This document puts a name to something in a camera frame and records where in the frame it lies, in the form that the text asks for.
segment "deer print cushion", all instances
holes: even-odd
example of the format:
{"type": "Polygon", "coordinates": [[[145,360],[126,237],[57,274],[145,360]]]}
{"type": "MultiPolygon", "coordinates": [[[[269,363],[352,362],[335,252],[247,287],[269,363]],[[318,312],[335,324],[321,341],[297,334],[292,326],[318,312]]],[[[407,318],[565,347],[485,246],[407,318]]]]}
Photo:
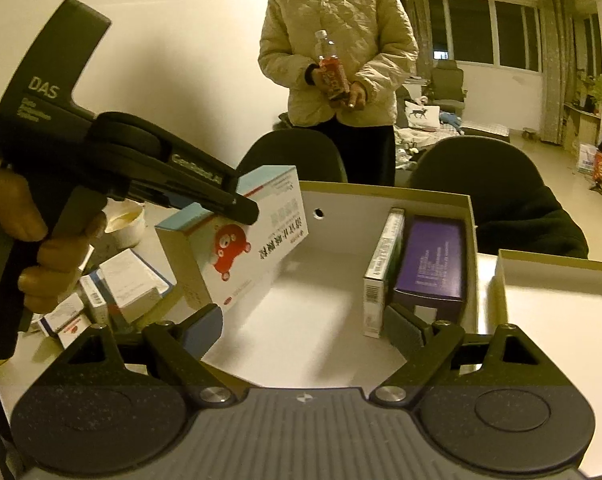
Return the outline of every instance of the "deer print cushion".
{"type": "Polygon", "coordinates": [[[439,112],[441,108],[438,106],[420,106],[411,102],[405,103],[405,115],[408,118],[410,127],[439,127],[439,112]]]}

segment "woman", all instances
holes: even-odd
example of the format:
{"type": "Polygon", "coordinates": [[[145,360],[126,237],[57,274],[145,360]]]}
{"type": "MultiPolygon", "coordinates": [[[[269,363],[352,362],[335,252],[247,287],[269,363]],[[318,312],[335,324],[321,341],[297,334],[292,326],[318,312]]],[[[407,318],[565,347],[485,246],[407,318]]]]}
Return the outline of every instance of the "woman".
{"type": "Polygon", "coordinates": [[[355,184],[393,186],[395,91],[415,68],[412,27],[399,0],[269,0],[259,65],[290,89],[294,126],[319,130],[336,144],[355,184]],[[327,30],[350,81],[335,105],[317,65],[315,33],[327,30]]]}

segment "cabinet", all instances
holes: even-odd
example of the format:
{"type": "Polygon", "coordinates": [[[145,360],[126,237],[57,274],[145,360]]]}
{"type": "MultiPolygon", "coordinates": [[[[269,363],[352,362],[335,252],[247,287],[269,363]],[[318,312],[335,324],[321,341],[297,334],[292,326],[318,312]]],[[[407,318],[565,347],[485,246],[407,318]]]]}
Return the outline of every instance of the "cabinet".
{"type": "Polygon", "coordinates": [[[564,149],[575,155],[580,144],[596,145],[601,118],[569,104],[564,104],[564,109],[567,114],[563,131],[564,149]]]}

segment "black chair back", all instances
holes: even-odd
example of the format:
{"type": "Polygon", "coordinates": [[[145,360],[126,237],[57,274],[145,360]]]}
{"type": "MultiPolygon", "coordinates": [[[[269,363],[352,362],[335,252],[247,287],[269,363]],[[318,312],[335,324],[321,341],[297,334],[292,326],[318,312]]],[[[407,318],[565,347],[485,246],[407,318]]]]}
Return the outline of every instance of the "black chair back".
{"type": "Polygon", "coordinates": [[[453,100],[463,102],[463,70],[452,59],[442,59],[432,69],[430,89],[432,100],[453,100]]]}
{"type": "Polygon", "coordinates": [[[430,148],[409,187],[469,195],[477,224],[499,218],[513,203],[543,187],[534,163],[520,149],[488,137],[460,136],[430,148]]]}
{"type": "Polygon", "coordinates": [[[299,180],[348,181],[334,143],[321,132],[305,128],[265,134],[245,154],[237,171],[243,175],[265,165],[296,166],[299,180]]]}

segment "red bottle label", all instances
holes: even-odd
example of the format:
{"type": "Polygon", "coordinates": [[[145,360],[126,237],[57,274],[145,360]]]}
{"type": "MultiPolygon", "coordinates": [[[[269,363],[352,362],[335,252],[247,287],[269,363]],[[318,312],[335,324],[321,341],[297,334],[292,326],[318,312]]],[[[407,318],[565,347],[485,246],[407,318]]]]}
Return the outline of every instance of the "red bottle label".
{"type": "Polygon", "coordinates": [[[346,97],[350,92],[350,84],[339,59],[336,57],[322,59],[320,65],[323,69],[325,82],[330,87],[328,99],[333,101],[346,97]]]}

